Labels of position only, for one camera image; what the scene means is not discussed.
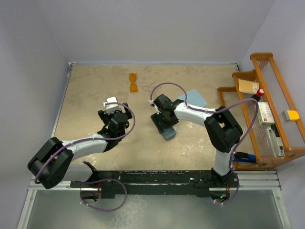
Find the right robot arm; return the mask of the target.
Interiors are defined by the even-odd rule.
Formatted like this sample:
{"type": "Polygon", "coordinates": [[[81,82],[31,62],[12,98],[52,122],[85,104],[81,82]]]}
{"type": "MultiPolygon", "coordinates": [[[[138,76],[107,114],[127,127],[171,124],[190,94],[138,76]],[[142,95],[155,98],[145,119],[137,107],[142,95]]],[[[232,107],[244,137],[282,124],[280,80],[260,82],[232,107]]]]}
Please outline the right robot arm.
{"type": "Polygon", "coordinates": [[[231,174],[234,147],[243,135],[240,125],[230,111],[224,106],[218,109],[191,107],[180,99],[172,101],[164,94],[150,100],[150,104],[156,109],[151,120],[166,141],[176,136],[174,126],[181,120],[206,128],[210,142],[216,150],[211,170],[212,182],[218,187],[224,186],[231,174]]]}

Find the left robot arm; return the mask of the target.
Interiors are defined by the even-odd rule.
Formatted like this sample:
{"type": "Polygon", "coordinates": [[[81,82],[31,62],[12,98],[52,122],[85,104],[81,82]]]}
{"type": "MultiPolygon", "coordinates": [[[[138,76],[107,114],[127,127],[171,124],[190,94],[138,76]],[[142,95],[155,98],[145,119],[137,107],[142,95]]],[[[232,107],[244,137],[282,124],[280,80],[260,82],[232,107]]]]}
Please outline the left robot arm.
{"type": "Polygon", "coordinates": [[[97,170],[92,165],[87,162],[74,165],[72,161],[112,150],[128,135],[126,129],[132,131],[135,127],[135,124],[129,123],[135,115],[127,103],[106,103],[105,107],[98,112],[104,126],[94,135],[70,141],[52,137],[46,141],[28,163],[28,170],[35,176],[35,184],[41,184],[45,189],[53,188],[62,181],[82,182],[87,187],[97,184],[97,170]]]}

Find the blue-grey glasses case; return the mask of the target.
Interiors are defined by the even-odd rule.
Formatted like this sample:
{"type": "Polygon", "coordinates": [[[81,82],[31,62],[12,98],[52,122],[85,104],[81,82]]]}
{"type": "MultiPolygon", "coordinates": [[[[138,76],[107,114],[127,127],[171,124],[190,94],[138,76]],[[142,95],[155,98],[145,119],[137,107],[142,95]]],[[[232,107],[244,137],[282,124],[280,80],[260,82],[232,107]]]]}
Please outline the blue-grey glasses case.
{"type": "Polygon", "coordinates": [[[176,136],[176,131],[173,127],[167,128],[163,131],[162,136],[166,141],[171,140],[176,136]]]}

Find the light blue cleaning cloth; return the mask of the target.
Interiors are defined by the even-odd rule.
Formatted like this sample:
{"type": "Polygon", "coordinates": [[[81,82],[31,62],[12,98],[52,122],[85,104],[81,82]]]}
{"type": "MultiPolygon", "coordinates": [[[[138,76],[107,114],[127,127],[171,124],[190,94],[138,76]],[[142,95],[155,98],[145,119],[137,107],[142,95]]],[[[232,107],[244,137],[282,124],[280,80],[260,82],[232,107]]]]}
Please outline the light blue cleaning cloth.
{"type": "Polygon", "coordinates": [[[205,107],[208,104],[196,89],[184,91],[184,93],[180,95],[178,99],[183,100],[183,102],[186,100],[187,104],[191,106],[205,107]]]}

